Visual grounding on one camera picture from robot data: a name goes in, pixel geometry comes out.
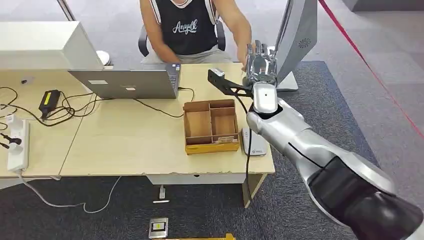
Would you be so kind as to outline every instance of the dark gray carpet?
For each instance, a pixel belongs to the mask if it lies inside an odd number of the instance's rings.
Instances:
[[[295,71],[299,91],[284,93],[290,105],[322,136],[377,163],[322,61],[302,62]],[[259,218],[272,240],[351,240],[353,234],[335,225],[311,203],[291,164],[275,151],[276,173],[265,180],[254,199]],[[86,201],[101,208],[116,177],[64,177],[32,181],[51,202]],[[143,240],[150,218],[169,217],[169,237],[223,237],[260,240],[253,209],[243,208],[242,188],[230,185],[179,185],[166,188],[170,203],[152,204],[159,189],[146,177],[123,177],[108,208],[86,214],[80,207],[52,208],[26,186],[0,191],[0,232],[5,240]]]

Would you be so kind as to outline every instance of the black power adapter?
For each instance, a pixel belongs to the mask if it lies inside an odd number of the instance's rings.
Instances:
[[[58,105],[59,98],[61,97],[61,92],[57,89],[46,91],[42,100],[40,102],[40,106],[38,109],[41,111],[41,119],[46,120],[49,113],[56,109]]]

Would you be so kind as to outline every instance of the wooden desk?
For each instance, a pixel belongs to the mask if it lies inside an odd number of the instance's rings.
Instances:
[[[242,65],[185,64],[181,67],[180,86],[195,91],[195,101],[231,98],[223,95],[207,80],[208,69],[218,67],[226,78],[242,82]],[[144,100],[173,115],[182,113],[192,92],[180,91],[177,100]],[[244,103],[250,106],[251,100]],[[236,105],[238,126],[246,127],[246,114]],[[184,145],[184,121],[172,118],[131,100],[104,101],[96,112],[84,117],[69,150],[60,176],[227,176],[246,172],[246,155],[241,149],[187,155]],[[250,189],[254,195],[267,174],[274,173],[271,150],[263,157],[252,157],[249,165]],[[249,205],[244,194],[245,206]]]
[[[21,84],[21,80],[29,79],[28,83]],[[18,98],[13,105],[28,109],[37,116],[41,116],[38,110],[45,91],[58,89],[67,96],[85,94],[87,91],[67,71],[0,71],[0,87],[10,87],[18,93]],[[7,104],[15,94],[9,89],[0,89],[0,103]],[[89,102],[91,96],[71,98],[70,104],[74,108],[81,108]],[[12,112],[14,108],[8,107],[0,115]],[[16,115],[22,118],[33,119],[31,115],[18,110]],[[74,136],[77,133],[81,118],[73,118],[62,124],[46,127],[38,122],[30,121],[30,149],[29,167],[23,173],[26,177],[58,176],[65,161]],[[7,171],[8,151],[0,148],[0,178],[15,177],[14,173]]]

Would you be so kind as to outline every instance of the silver laptop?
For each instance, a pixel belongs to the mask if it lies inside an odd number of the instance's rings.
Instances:
[[[144,64],[137,70],[69,70],[102,99],[176,99],[180,64]]]

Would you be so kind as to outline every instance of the monitor stand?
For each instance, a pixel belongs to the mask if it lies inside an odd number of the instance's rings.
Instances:
[[[299,89],[295,75],[291,71],[284,80],[277,86],[277,92],[297,91]]]

